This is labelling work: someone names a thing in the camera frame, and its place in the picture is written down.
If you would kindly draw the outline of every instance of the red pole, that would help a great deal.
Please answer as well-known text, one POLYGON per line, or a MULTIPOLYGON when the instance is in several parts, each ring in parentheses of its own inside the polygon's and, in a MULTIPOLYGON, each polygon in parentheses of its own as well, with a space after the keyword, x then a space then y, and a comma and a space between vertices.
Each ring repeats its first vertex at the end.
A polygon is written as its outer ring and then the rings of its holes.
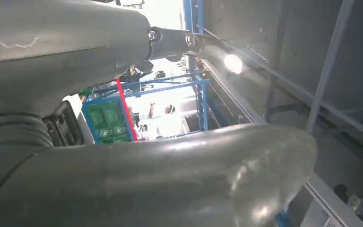
POLYGON ((131 135, 132 135, 134 141, 137 141, 137 134, 136 134, 136 131, 134 130, 133 121, 130 116, 129 108, 127 107, 126 100, 124 98, 124 92, 123 92, 123 87, 121 86, 121 83, 120 83, 120 78, 116 78, 116 84, 118 86, 118 90, 120 93, 121 104, 123 105, 123 109, 126 112, 127 121, 129 122, 131 135))

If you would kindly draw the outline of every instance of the machine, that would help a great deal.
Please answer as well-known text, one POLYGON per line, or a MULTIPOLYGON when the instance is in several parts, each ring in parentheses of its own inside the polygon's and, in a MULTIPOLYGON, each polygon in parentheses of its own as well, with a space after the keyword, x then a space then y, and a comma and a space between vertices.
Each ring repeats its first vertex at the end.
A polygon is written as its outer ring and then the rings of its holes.
POLYGON ((303 131, 238 125, 158 142, 54 147, 64 96, 136 62, 223 58, 206 35, 87 0, 0 0, 0 227, 262 226, 308 180, 303 131))

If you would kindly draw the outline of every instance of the shelving rack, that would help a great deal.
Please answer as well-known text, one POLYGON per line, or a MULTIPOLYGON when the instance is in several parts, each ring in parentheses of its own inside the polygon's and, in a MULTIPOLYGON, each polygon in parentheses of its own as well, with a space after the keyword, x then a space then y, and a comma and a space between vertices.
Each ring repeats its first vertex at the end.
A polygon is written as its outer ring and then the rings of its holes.
MULTIPOLYGON (((182 87, 193 87, 193 90, 196 91, 196 102, 197 102, 197 114, 199 117, 199 131, 206 131, 208 130, 208 107, 207 107, 207 94, 206 94, 206 85, 209 83, 208 79, 202 78, 202 72, 200 70, 194 71, 192 73, 188 73, 181 76, 175 76, 175 77, 166 77, 161 79, 154 79, 154 80, 148 80, 148 81, 142 81, 142 82, 136 82, 136 83, 128 83, 128 84, 122 84, 122 88, 124 90, 130 90, 130 92, 126 92, 124 94, 124 98, 128 97, 141 97, 146 94, 151 93, 157 93, 172 89, 178 89, 182 87), (189 78, 189 81, 191 82, 179 82, 175 81, 175 79, 179 78, 189 78), (154 88, 150 90, 142 90, 143 85, 154 85, 154 84, 171 84, 169 87, 161 87, 161 88, 154 88)), ((98 131, 94 129, 94 126, 91 122, 91 119, 89 118, 89 114, 87 111, 87 108, 94 105, 99 104, 106 104, 111 102, 117 102, 119 103, 119 106, 121 106, 121 111, 123 113, 123 119, 125 121, 125 126, 127 128, 130 140, 133 140, 132 138, 132 130, 134 130, 134 126, 129 124, 126 111, 124 106, 120 104, 121 102, 121 96, 119 94, 119 88, 117 86, 109 86, 108 88, 102 88, 102 89, 94 89, 93 94, 98 95, 99 97, 94 99, 88 99, 86 102, 83 103, 82 112, 86 118, 86 122, 88 127, 90 128, 91 134, 94 138, 95 143, 99 143, 98 139, 98 131)), ((198 131, 188 132, 187 134, 192 134, 198 131)), ((175 135, 173 137, 179 137, 183 136, 185 134, 181 135, 175 135)))

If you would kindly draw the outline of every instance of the white scratch mark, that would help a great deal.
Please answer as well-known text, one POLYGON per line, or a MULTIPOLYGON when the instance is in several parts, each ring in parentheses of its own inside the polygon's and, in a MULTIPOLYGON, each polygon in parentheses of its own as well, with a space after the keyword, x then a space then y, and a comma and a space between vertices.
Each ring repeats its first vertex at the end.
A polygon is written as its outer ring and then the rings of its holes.
POLYGON ((6 45, 1 41, 0 41, 0 45, 5 47, 5 48, 9 48, 9 49, 13 48, 13 47, 29 48, 29 47, 34 46, 34 44, 37 43, 37 40, 38 40, 38 36, 36 38, 34 38, 34 40, 28 45, 20 45, 20 44, 6 45))

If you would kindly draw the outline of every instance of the screw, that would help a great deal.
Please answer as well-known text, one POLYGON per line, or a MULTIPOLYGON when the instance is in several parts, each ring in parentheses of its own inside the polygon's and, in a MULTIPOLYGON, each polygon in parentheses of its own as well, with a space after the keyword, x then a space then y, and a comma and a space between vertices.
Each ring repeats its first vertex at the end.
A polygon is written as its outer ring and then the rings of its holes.
POLYGON ((195 38, 193 33, 187 33, 186 34, 186 43, 189 47, 194 47, 195 46, 195 38))
POLYGON ((150 41, 155 41, 156 40, 156 32, 155 31, 148 32, 148 39, 150 41))

